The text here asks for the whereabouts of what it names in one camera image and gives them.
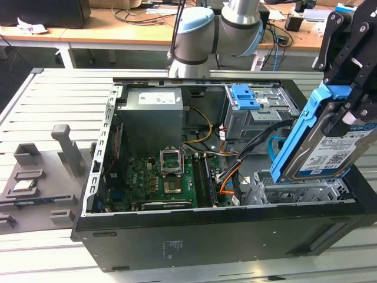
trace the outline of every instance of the cpu chip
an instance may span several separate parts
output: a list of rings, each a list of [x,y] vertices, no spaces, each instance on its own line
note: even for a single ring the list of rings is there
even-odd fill
[[[164,193],[181,193],[182,192],[182,179],[178,177],[164,178]]]

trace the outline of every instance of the white slatted table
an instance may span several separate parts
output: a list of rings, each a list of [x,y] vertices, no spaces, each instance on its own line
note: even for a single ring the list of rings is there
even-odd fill
[[[216,71],[241,77],[241,71]],[[34,142],[39,150],[58,150],[50,132],[69,124],[79,148],[97,140],[113,77],[164,77],[164,71],[45,69],[31,74],[0,115],[0,192],[10,177],[19,143]],[[293,79],[308,97],[322,79],[317,73],[262,72],[255,78]],[[377,146],[357,165],[377,190]],[[154,269],[104,274],[82,243],[71,242],[70,230],[0,236],[0,282],[251,282],[281,275],[285,282],[377,282],[377,225],[358,229],[321,256],[236,264]]]

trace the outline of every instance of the green circuit board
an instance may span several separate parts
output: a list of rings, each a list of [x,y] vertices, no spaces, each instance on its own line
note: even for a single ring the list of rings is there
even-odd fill
[[[195,179],[191,156],[185,156],[183,174],[161,175],[160,157],[132,157],[128,161],[125,188],[111,188],[108,191],[108,205],[112,211],[135,211],[146,202],[191,202],[197,208]],[[211,176],[220,172],[217,156],[208,157]],[[167,156],[164,167],[177,167],[177,159]],[[224,198],[219,198],[220,206],[227,206]]]
[[[147,163],[151,164],[151,170],[147,169]],[[166,159],[164,166],[166,168],[177,167],[177,161]],[[169,176],[162,177],[160,170],[160,157],[152,158],[131,158],[128,164],[127,182],[129,190],[126,196],[131,198],[131,202],[147,201],[174,201],[174,202],[192,202],[196,207],[196,195],[194,176],[192,171],[191,158],[184,159],[183,175],[181,177]],[[165,193],[165,182],[175,181],[181,183],[176,186],[176,193]]]

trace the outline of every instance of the motherboard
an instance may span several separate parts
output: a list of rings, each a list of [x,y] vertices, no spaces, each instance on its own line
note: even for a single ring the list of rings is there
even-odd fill
[[[163,173],[177,168],[180,174]],[[217,156],[165,155],[131,157],[128,160],[125,187],[111,187],[107,192],[105,210],[126,212],[139,210],[184,209],[228,206],[218,193],[216,174],[221,172]]]

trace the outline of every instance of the hard drive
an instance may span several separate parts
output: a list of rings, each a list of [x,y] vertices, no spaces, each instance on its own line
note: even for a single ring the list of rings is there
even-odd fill
[[[348,86],[324,85],[313,92],[271,166],[274,182],[342,177],[377,139],[377,121],[356,120],[339,137],[323,134],[349,93]]]
[[[321,126],[331,118],[337,104],[340,103],[328,103],[315,127],[287,164],[281,182],[342,177],[377,139],[376,123],[362,121],[352,125],[342,137],[326,137]]]

